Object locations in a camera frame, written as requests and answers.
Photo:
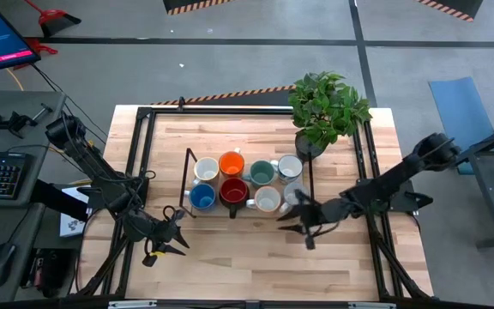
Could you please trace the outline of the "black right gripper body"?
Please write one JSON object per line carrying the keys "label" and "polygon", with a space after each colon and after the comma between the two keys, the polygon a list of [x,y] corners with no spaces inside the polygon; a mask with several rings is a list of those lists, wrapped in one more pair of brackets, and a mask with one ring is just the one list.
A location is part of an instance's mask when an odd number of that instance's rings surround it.
{"label": "black right gripper body", "polygon": [[322,232],[311,232],[312,227],[335,223],[345,220],[352,210],[352,204],[345,198],[333,198],[325,203],[319,203],[304,194],[295,191],[299,204],[295,209],[299,212],[300,233],[304,235],[305,246],[308,250],[315,249],[315,238]]}

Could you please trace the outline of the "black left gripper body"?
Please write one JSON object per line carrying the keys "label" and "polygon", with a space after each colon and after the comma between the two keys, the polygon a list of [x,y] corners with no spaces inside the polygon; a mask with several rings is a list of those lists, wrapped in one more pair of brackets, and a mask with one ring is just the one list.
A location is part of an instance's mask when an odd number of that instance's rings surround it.
{"label": "black left gripper body", "polygon": [[170,205],[164,207],[164,219],[158,220],[143,209],[131,210],[123,219],[125,233],[134,242],[145,239],[142,264],[152,267],[158,257],[156,248],[166,243],[170,245],[175,228],[178,227],[178,212]]}

